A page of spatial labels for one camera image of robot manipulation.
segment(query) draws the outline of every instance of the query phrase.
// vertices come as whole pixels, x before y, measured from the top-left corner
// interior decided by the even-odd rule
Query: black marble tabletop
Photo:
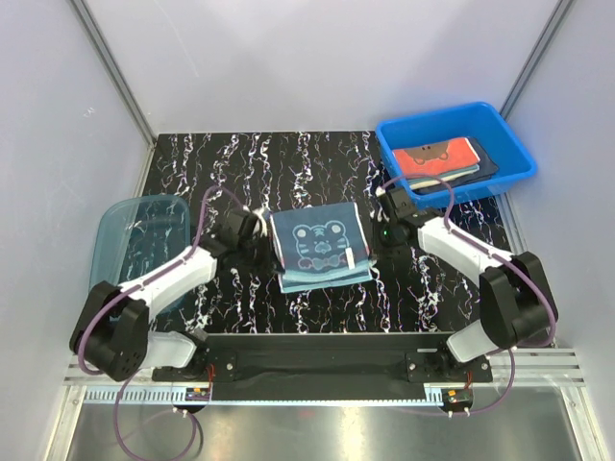
[[[176,194],[198,221],[205,190],[220,184],[251,209],[272,211],[354,201],[366,237],[382,180],[380,146],[369,132],[162,134],[143,195]],[[208,228],[230,209],[210,202]],[[456,206],[452,219],[484,241],[508,249],[495,199]],[[231,271],[197,287],[163,312],[159,330],[208,332],[388,332],[458,330],[478,318],[479,294],[458,271],[411,249],[380,260],[375,280],[283,295],[277,279]]]

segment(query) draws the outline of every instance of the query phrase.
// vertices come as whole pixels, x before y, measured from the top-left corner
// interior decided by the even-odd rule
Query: white tag
[[[348,261],[348,268],[355,269],[355,255],[350,247],[346,249],[346,260]]]

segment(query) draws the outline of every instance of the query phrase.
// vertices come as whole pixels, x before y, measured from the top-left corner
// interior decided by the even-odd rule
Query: robotic arm
[[[492,255],[510,261],[528,276],[545,294],[556,317],[551,290],[535,255],[515,256],[459,228],[452,232],[453,225],[447,227],[441,213],[418,210],[402,188],[379,190],[377,196],[386,216],[384,221],[374,223],[379,257],[402,246],[418,246],[447,261],[480,289],[480,319],[450,336],[434,355],[434,366],[440,371],[446,374],[486,353],[509,349],[550,324],[545,306]],[[141,368],[189,370],[195,352],[205,343],[205,333],[153,332],[149,331],[150,321],[184,293],[222,271],[242,265],[250,270],[271,270],[274,252],[269,240],[259,236],[264,231],[259,219],[250,211],[234,210],[225,224],[204,237],[196,249],[186,248],[139,279],[119,286],[107,282],[94,286],[70,339],[71,350],[77,353],[84,331],[104,305],[122,292],[135,290],[111,312],[111,318],[95,327],[86,343],[85,359],[117,381]],[[487,249],[487,254],[479,251],[476,244]]]

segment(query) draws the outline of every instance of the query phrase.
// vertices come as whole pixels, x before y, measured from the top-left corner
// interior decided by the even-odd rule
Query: white wall
[[[157,132],[374,129],[498,107],[556,0],[88,0]]]
[[[615,3],[577,2],[510,123],[538,162],[512,201],[615,453]]]
[[[147,152],[65,0],[0,2],[0,458],[41,459],[98,221]]]

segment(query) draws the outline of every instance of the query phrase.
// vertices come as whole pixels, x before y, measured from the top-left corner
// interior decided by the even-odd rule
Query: light blue fabric
[[[283,293],[372,279],[356,204],[290,209],[271,219],[276,254],[284,268],[280,275]],[[353,268],[349,267],[349,252]]]

